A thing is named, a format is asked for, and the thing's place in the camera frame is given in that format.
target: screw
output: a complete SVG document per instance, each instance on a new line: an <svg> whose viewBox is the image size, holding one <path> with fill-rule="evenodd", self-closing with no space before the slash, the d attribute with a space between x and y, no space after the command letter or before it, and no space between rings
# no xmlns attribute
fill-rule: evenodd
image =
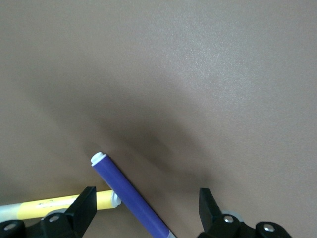
<svg viewBox="0 0 317 238"><path fill-rule="evenodd" d="M274 232L275 229L271 224L264 224L263 225L264 230L266 230L267 232Z"/></svg>
<svg viewBox="0 0 317 238"><path fill-rule="evenodd" d="M54 221L56 221L56 220L58 220L59 219L59 216L58 215L55 215L55 216L52 216L51 218L49 218L49 221L50 222L54 222Z"/></svg>
<svg viewBox="0 0 317 238"><path fill-rule="evenodd" d="M16 227L16 224L15 223L11 223L11 224L9 224L9 225L6 225L5 227L4 227L4 230L5 231L8 231L8 230L11 230L12 228L15 228Z"/></svg>
<svg viewBox="0 0 317 238"><path fill-rule="evenodd" d="M227 223L233 223L233 218L231 216L225 216L224 221Z"/></svg>

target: purple cylinder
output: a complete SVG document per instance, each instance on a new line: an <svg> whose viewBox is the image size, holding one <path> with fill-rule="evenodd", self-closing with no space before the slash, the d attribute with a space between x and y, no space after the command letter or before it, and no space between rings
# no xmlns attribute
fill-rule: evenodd
<svg viewBox="0 0 317 238"><path fill-rule="evenodd" d="M108 155L99 152L91 158L91 162L93 168L154 238L175 237Z"/></svg>

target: black plastic part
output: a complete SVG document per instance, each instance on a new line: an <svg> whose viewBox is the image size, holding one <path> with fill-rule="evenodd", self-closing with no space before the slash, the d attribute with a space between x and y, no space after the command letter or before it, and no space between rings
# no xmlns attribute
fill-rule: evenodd
<svg viewBox="0 0 317 238"><path fill-rule="evenodd" d="M200 189L199 215L205 232L198 238L292 238L279 224L259 222L253 229L235 216L222 214L208 188ZM225 216L230 216L230 222L225 221ZM265 224L273 226L274 231L266 231Z"/></svg>
<svg viewBox="0 0 317 238"><path fill-rule="evenodd" d="M5 230L8 225L15 225L14 228ZM0 223L0 238L23 238L25 236L25 225L21 220L9 220Z"/></svg>
<svg viewBox="0 0 317 238"><path fill-rule="evenodd" d="M21 220L0 223L0 238L81 238L96 212L96 187L87 187L64 213L52 213L30 227ZM5 230L9 224L16 226Z"/></svg>
<svg viewBox="0 0 317 238"><path fill-rule="evenodd" d="M266 231L264 225L269 224L274 227L274 231ZM291 238L288 232L279 224L273 222L259 222L256 225L257 234L260 234L263 238Z"/></svg>
<svg viewBox="0 0 317 238"><path fill-rule="evenodd" d="M222 212L208 188L201 188L199 191L199 216L205 232L211 228L217 218L222 216Z"/></svg>

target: yellow marker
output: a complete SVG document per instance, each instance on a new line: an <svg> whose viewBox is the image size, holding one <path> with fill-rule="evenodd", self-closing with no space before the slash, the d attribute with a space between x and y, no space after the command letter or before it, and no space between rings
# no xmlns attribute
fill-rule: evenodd
<svg viewBox="0 0 317 238"><path fill-rule="evenodd" d="M0 206L0 222L44 217L52 211L67 209L78 196L56 197ZM114 191L97 192L97 210L115 208L119 204L121 204L121 200Z"/></svg>

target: yellow cylinder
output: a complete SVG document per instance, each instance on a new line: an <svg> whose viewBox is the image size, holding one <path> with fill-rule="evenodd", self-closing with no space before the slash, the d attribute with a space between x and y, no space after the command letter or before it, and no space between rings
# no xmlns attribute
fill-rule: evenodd
<svg viewBox="0 0 317 238"><path fill-rule="evenodd" d="M56 197L44 200L23 202L17 210L19 220L44 217L47 213L59 209L67 209L79 195ZM97 192L97 210L115 208L121 200L112 191Z"/></svg>

